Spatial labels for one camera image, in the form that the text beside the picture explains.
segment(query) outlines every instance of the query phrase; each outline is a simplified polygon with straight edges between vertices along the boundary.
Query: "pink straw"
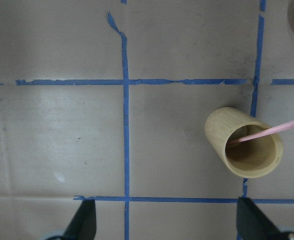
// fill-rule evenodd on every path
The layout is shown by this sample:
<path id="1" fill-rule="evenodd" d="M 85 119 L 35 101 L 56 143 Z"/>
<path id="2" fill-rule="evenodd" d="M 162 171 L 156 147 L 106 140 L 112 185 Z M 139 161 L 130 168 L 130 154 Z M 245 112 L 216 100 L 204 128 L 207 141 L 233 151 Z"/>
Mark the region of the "pink straw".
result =
<path id="1" fill-rule="evenodd" d="M 227 142 L 227 145 L 237 144 L 237 143 L 245 142 L 248 140 L 261 138 L 261 137 L 264 137 L 267 135 L 276 134 L 276 133 L 279 133 L 279 132 L 282 132 L 285 130 L 289 130 L 289 129 L 294 129 L 294 120 L 287 122 L 287 123 L 284 123 L 284 124 L 281 124 L 281 125 L 278 125 L 278 126 L 271 127 L 269 129 L 266 129 L 266 130 L 248 135 L 248 136 L 241 137 L 239 139 L 229 141 L 229 142 Z"/>

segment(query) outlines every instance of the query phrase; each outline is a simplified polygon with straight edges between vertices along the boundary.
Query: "bamboo cup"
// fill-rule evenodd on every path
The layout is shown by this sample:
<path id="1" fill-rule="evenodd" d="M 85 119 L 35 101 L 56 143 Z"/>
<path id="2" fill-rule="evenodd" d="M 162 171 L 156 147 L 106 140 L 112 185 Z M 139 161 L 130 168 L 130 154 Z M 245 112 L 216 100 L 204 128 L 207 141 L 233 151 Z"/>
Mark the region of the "bamboo cup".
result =
<path id="1" fill-rule="evenodd" d="M 215 110 L 206 120 L 205 133 L 223 163 L 243 178 L 259 178 L 272 172 L 280 163 L 283 144 L 279 134 L 260 137 L 226 146 L 238 139 L 270 128 L 255 117 L 232 107 Z"/>

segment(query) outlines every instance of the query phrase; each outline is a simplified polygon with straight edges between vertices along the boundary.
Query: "blue tape line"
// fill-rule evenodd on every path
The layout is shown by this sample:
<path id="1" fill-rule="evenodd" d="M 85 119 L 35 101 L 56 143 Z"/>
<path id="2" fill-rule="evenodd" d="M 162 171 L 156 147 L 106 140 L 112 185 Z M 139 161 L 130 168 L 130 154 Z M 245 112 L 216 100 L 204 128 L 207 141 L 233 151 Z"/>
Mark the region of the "blue tape line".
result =
<path id="1" fill-rule="evenodd" d="M 256 204 L 294 204 L 294 199 L 253 199 Z"/>
<path id="2" fill-rule="evenodd" d="M 235 204 L 236 198 L 189 198 L 189 197 L 124 197 L 124 196 L 74 196 L 74 200 L 112 201 L 112 202 L 155 202 L 155 203 L 212 203 Z M 253 199 L 256 204 L 294 204 L 294 199 Z"/>
<path id="3" fill-rule="evenodd" d="M 130 227 L 129 227 L 129 201 L 126 201 L 125 202 L 125 221 L 124 221 L 124 224 L 125 224 L 125 240 L 129 240 L 129 230 L 130 230 Z"/>
<path id="4" fill-rule="evenodd" d="M 271 85 L 294 85 L 294 79 L 273 79 Z"/>
<path id="5" fill-rule="evenodd" d="M 261 15 L 259 15 L 258 38 L 257 38 L 257 59 L 256 59 L 256 66 L 255 66 L 255 76 L 253 79 L 254 90 L 252 94 L 252 104 L 251 104 L 251 113 L 250 113 L 250 115 L 253 117 L 257 115 L 258 85 L 260 82 L 264 26 L 265 26 L 265 20 Z"/>
<path id="6" fill-rule="evenodd" d="M 261 11 L 265 12 L 267 6 L 267 0 L 260 0 L 260 9 Z"/>
<path id="7" fill-rule="evenodd" d="M 244 178 L 243 179 L 243 184 L 242 184 L 242 197 L 246 198 L 247 197 L 247 192 L 248 192 L 248 179 Z"/>
<path id="8" fill-rule="evenodd" d="M 132 202 L 234 204 L 235 198 L 132 197 Z"/>
<path id="9" fill-rule="evenodd" d="M 240 85 L 245 84 L 247 82 L 246 79 L 184 79 L 184 80 L 168 80 L 168 79 L 135 79 L 130 80 L 130 85 L 139 85 L 139 84 L 147 84 L 147 85 L 162 85 L 162 84 L 170 84 L 170 83 L 181 83 L 187 85 Z"/>
<path id="10" fill-rule="evenodd" d="M 119 31 L 111 13 L 108 13 L 109 25 L 121 36 L 122 73 L 123 73 L 123 132 L 124 132 L 124 162 L 125 162 L 125 240 L 129 240 L 129 202 L 130 202 L 130 159 L 129 159 L 129 72 L 127 57 L 127 37 Z"/>
<path id="11" fill-rule="evenodd" d="M 241 239 L 242 239 L 242 237 L 240 236 L 239 233 L 237 233 L 237 240 L 241 240 Z"/>
<path id="12" fill-rule="evenodd" d="M 123 128 L 124 128 L 124 158 L 125 158 L 125 197 L 129 197 L 129 72 L 127 58 L 127 37 L 118 30 L 110 13 L 108 13 L 110 26 L 121 36 L 122 42 L 122 71 L 123 71 Z"/>
<path id="13" fill-rule="evenodd" d="M 121 79 L 68 79 L 68 80 L 50 80 L 35 79 L 33 81 L 16 80 L 17 86 L 25 85 L 122 85 Z"/>
<path id="14" fill-rule="evenodd" d="M 112 201 L 112 202 L 123 202 L 125 201 L 125 197 L 123 196 L 81 196 L 77 195 L 74 196 L 73 200 L 93 200 L 95 199 L 96 201 Z"/>

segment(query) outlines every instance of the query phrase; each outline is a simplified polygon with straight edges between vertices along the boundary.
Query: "painter's tape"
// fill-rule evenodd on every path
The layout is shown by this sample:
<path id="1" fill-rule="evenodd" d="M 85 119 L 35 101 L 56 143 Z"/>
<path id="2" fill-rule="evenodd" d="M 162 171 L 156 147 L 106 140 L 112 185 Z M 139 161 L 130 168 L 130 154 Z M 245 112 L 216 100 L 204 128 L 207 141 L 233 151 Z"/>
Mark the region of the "painter's tape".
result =
<path id="1" fill-rule="evenodd" d="M 132 202 L 234 204 L 236 198 L 132 197 Z"/>
<path id="2" fill-rule="evenodd" d="M 129 202 L 130 202 L 130 159 L 129 159 L 129 72 L 127 57 L 127 37 L 119 31 L 111 13 L 108 13 L 110 26 L 121 36 L 122 73 L 123 73 L 123 132 L 124 132 L 124 162 L 125 162 L 125 213 L 124 238 L 129 240 Z"/>
<path id="3" fill-rule="evenodd" d="M 242 183 L 242 197 L 246 198 L 248 193 L 248 179 L 244 178 Z"/>
<path id="4" fill-rule="evenodd" d="M 241 239 L 242 239 L 242 238 L 241 238 L 240 234 L 237 233 L 237 240 L 241 240 Z"/>
<path id="5" fill-rule="evenodd" d="M 294 85 L 294 79 L 273 79 L 271 85 Z"/>
<path id="6" fill-rule="evenodd" d="M 252 103 L 251 103 L 251 112 L 250 112 L 250 115 L 253 117 L 257 115 L 258 85 L 260 82 L 264 26 L 265 26 L 265 20 L 261 15 L 259 15 L 258 37 L 257 37 L 257 58 L 256 58 L 256 66 L 255 66 L 255 76 L 253 79 L 254 90 L 252 94 Z"/>
<path id="7" fill-rule="evenodd" d="M 260 0 L 260 9 L 261 11 L 265 12 L 267 6 L 267 0 Z"/>
<path id="8" fill-rule="evenodd" d="M 47 80 L 47 79 L 36 79 L 33 81 L 16 80 L 17 86 L 25 85 L 122 85 L 123 80 L 121 79 L 68 79 L 68 80 Z"/>
<path id="9" fill-rule="evenodd" d="M 125 202 L 125 215 L 124 215 L 124 224 L 125 224 L 125 240 L 129 240 L 129 201 Z"/>
<path id="10" fill-rule="evenodd" d="M 294 199 L 252 199 L 256 204 L 294 204 Z"/>
<path id="11" fill-rule="evenodd" d="M 96 201 L 112 201 L 112 202 L 123 202 L 125 197 L 123 196 L 81 196 L 77 195 L 73 197 L 73 200 L 96 200 Z"/>
<path id="12" fill-rule="evenodd" d="M 130 85 L 163 85 L 163 84 L 171 84 L 171 83 L 181 83 L 186 85 L 240 85 L 245 84 L 247 82 L 246 79 L 184 79 L 184 80 L 169 80 L 169 79 L 136 79 L 130 80 Z"/>

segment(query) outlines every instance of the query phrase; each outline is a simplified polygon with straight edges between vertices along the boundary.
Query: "blue tape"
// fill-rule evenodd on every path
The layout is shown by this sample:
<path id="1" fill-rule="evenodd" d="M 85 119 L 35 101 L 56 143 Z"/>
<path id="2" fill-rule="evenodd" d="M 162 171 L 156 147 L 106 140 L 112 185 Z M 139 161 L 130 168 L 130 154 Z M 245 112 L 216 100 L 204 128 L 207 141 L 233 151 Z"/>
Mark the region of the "blue tape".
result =
<path id="1" fill-rule="evenodd" d="M 248 179 L 244 178 L 243 183 L 242 183 L 242 197 L 246 198 L 247 197 L 247 192 L 248 192 Z"/>
<path id="2" fill-rule="evenodd" d="M 17 86 L 25 85 L 122 85 L 121 79 L 68 79 L 68 80 L 50 80 L 35 79 L 33 81 L 16 80 Z"/>
<path id="3" fill-rule="evenodd" d="M 256 204 L 294 204 L 294 199 L 252 199 Z"/>
<path id="4" fill-rule="evenodd" d="M 124 197 L 124 196 L 74 196 L 74 200 L 112 201 L 112 202 L 156 202 L 156 203 L 212 203 L 235 204 L 236 198 L 189 198 L 189 197 Z M 252 199 L 256 204 L 294 204 L 294 199 Z"/>
<path id="5" fill-rule="evenodd" d="M 234 204 L 236 198 L 132 197 L 132 202 Z"/>
<path id="6" fill-rule="evenodd" d="M 112 201 L 112 202 L 123 202 L 125 201 L 125 197 L 123 196 L 74 196 L 73 200 L 96 200 L 96 201 Z"/>
<path id="7" fill-rule="evenodd" d="M 252 93 L 252 103 L 251 103 L 251 112 L 250 112 L 250 115 L 253 117 L 257 115 L 258 85 L 260 82 L 264 26 L 265 26 L 265 20 L 261 15 L 259 15 L 258 38 L 257 38 L 257 59 L 256 59 L 256 66 L 255 66 L 255 76 L 253 79 L 254 90 Z"/>
<path id="8" fill-rule="evenodd" d="M 261 11 L 265 12 L 267 6 L 267 0 L 260 0 L 260 9 Z"/>
<path id="9" fill-rule="evenodd" d="M 125 224 L 125 240 L 129 240 L 129 201 L 125 202 L 125 214 L 124 214 L 124 224 Z"/>
<path id="10" fill-rule="evenodd" d="M 239 233 L 237 233 L 237 240 L 241 240 L 241 239 L 242 239 L 242 237 L 240 236 Z"/>
<path id="11" fill-rule="evenodd" d="M 294 85 L 294 79 L 273 79 L 271 85 Z"/>
<path id="12" fill-rule="evenodd" d="M 245 84 L 247 82 L 246 79 L 184 79 L 184 80 L 168 80 L 168 79 L 136 79 L 130 80 L 130 85 L 139 85 L 139 84 L 147 84 L 147 85 L 162 85 L 162 84 L 170 84 L 170 83 L 181 83 L 187 85 L 240 85 Z"/>
<path id="13" fill-rule="evenodd" d="M 125 165 L 125 240 L 129 240 L 129 202 L 130 202 L 130 158 L 129 158 L 129 72 L 127 57 L 127 37 L 119 31 L 111 13 L 108 13 L 109 25 L 121 36 L 122 73 L 123 73 L 123 132 Z"/>

